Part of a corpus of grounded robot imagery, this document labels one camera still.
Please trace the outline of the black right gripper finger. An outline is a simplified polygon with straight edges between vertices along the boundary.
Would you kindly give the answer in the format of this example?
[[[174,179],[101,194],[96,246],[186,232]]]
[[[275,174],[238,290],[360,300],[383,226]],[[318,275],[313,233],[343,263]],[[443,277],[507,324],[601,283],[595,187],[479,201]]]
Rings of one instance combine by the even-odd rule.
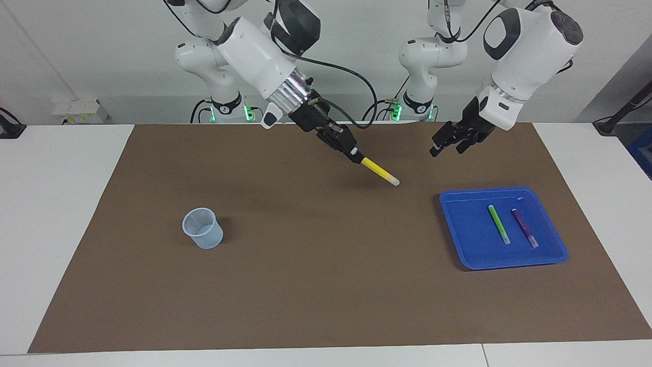
[[[342,153],[357,153],[357,141],[346,125],[331,125],[334,149]]]
[[[353,163],[360,163],[357,140],[351,132],[317,132],[317,137],[328,147],[344,154]]]

